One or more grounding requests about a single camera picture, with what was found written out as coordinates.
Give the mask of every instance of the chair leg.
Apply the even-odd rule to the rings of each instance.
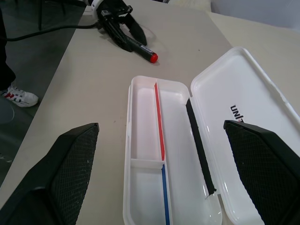
[[[64,15],[66,15],[66,8],[65,8],[65,5],[64,5],[63,0],[60,0],[60,4],[61,4],[62,13],[63,13]]]
[[[38,0],[38,30],[42,29],[42,10],[43,10],[43,1]]]

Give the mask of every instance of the open lid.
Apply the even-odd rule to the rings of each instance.
[[[235,47],[191,84],[191,104],[212,181],[236,225],[263,225],[234,162],[225,120],[275,132],[300,157],[300,118],[249,52]]]

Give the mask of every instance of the white wall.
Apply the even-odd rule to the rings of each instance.
[[[300,32],[300,0],[211,0],[212,11]]]

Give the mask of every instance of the black cable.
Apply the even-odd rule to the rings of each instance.
[[[53,27],[53,28],[50,28],[50,29],[47,29],[47,30],[41,30],[39,32],[35,32],[35,33],[32,33],[32,34],[27,34],[27,35],[24,35],[24,36],[21,36],[21,37],[5,38],[5,37],[0,36],[0,40],[3,40],[3,41],[21,41],[21,40],[24,40],[26,38],[34,37],[34,36],[41,35],[41,34],[46,34],[46,33],[52,32],[52,31],[56,31],[56,30],[61,30],[61,29],[66,29],[66,28],[91,29],[91,28],[96,27],[97,25],[98,25],[98,22],[96,22],[92,25],[87,25],[87,26],[65,25],[65,26],[60,26],[60,27]]]

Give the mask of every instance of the blue stripe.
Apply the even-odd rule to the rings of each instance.
[[[170,225],[170,215],[169,215],[169,205],[168,205],[168,192],[167,192],[167,182],[165,179],[165,165],[161,169],[163,176],[163,190],[164,190],[164,202],[165,202],[165,224]]]

